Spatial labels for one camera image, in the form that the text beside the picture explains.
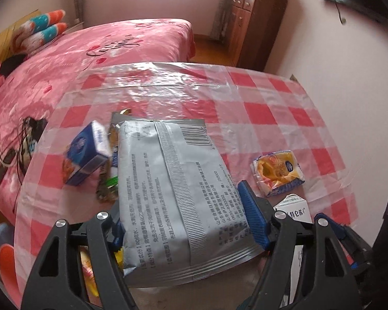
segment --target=yellow snack package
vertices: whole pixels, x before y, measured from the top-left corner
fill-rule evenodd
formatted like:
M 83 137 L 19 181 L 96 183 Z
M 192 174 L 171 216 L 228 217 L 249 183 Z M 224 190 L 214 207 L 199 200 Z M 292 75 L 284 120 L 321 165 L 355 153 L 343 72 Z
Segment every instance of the yellow snack package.
M 265 197 L 290 191 L 304 183 L 303 172 L 291 150 L 260 156 L 250 166 Z

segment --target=blue gripper pad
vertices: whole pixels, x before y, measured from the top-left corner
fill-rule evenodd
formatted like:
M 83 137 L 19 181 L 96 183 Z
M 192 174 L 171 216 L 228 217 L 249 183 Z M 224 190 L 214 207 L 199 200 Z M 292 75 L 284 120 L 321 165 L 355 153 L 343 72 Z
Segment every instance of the blue gripper pad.
M 267 236 L 267 222 L 254 200 L 254 193 L 250 192 L 243 182 L 239 183 L 237 189 L 239 190 L 244 211 L 246 212 L 247 223 L 249 224 L 253 238 L 264 250 L 267 250 L 270 244 Z

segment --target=barcode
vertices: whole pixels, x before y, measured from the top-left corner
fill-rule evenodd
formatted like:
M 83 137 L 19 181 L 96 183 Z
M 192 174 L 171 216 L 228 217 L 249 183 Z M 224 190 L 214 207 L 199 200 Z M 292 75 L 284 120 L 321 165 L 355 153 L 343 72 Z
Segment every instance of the barcode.
M 204 127 L 180 125 L 180 128 L 187 144 L 198 146 L 213 145 Z

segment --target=cabinet drawer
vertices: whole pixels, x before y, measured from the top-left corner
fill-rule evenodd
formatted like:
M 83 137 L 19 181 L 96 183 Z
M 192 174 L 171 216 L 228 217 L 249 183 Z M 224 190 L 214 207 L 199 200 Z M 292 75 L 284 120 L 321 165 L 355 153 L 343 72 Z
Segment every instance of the cabinet drawer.
M 232 0 L 231 3 L 233 6 L 243 8 L 243 2 L 244 2 L 244 0 Z
M 244 0 L 243 9 L 251 11 L 253 9 L 254 3 L 255 3 L 255 0 Z

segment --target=bed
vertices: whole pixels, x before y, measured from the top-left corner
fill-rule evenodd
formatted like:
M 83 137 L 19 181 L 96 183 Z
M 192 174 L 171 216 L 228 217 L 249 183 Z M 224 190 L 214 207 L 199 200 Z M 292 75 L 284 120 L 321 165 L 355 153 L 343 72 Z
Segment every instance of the bed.
M 195 55 L 191 24 L 185 20 L 130 20 L 61 36 L 22 63 L 0 88 L 0 152 L 18 148 L 26 117 L 49 117 L 77 75 L 119 64 L 188 62 Z M 0 211 L 15 224 L 20 181 L 17 167 L 0 184 Z

